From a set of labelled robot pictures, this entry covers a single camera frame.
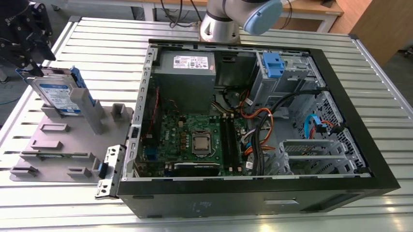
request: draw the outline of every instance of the power supply label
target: power supply label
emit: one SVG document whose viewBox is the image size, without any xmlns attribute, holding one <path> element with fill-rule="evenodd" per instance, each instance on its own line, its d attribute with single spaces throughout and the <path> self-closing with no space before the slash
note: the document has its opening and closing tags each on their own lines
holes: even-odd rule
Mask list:
<svg viewBox="0 0 413 232">
<path fill-rule="evenodd" d="M 40 84 L 41 92 L 61 112 L 80 113 L 77 105 L 70 101 L 70 89 L 66 85 Z"/>
<path fill-rule="evenodd" d="M 173 68 L 175 69 L 208 69 L 207 57 L 173 57 Z"/>
</svg>

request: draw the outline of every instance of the metal bracket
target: metal bracket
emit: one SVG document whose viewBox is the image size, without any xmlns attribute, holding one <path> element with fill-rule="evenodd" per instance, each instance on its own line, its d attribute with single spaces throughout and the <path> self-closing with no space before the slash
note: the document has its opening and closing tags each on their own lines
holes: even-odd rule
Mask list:
<svg viewBox="0 0 413 232">
<path fill-rule="evenodd" d="M 121 167 L 122 167 L 125 150 L 126 149 L 122 145 L 108 147 L 104 161 L 98 167 L 100 171 L 105 173 L 101 173 L 104 179 L 98 180 L 97 183 L 97 191 L 94 195 L 96 200 L 118 199 L 116 193 L 121 176 Z"/>
</svg>

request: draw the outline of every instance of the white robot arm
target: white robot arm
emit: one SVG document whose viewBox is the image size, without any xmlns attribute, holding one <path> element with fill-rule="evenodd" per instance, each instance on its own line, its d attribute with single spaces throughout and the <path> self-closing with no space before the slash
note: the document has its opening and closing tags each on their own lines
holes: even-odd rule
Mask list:
<svg viewBox="0 0 413 232">
<path fill-rule="evenodd" d="M 239 26 L 251 35 L 260 35 L 271 28 L 280 14 L 280 0 L 209 0 L 200 36 L 208 42 L 235 43 Z"/>
</svg>

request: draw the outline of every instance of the blue drive bay latch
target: blue drive bay latch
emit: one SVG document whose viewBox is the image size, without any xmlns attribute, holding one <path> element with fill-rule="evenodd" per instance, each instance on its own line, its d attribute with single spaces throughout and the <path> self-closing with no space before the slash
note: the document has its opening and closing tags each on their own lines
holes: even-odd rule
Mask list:
<svg viewBox="0 0 413 232">
<path fill-rule="evenodd" d="M 283 61 L 277 52 L 263 52 L 263 65 L 268 70 L 268 78 L 280 78 L 283 73 Z"/>
</svg>

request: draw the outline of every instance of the motherboard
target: motherboard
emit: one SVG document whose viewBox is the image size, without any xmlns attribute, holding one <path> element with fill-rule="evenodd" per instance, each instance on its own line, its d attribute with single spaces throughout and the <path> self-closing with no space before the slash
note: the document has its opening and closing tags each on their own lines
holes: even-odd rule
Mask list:
<svg viewBox="0 0 413 232">
<path fill-rule="evenodd" d="M 158 146 L 144 146 L 138 175 L 245 175 L 237 143 L 244 124 L 233 116 L 162 115 Z"/>
</svg>

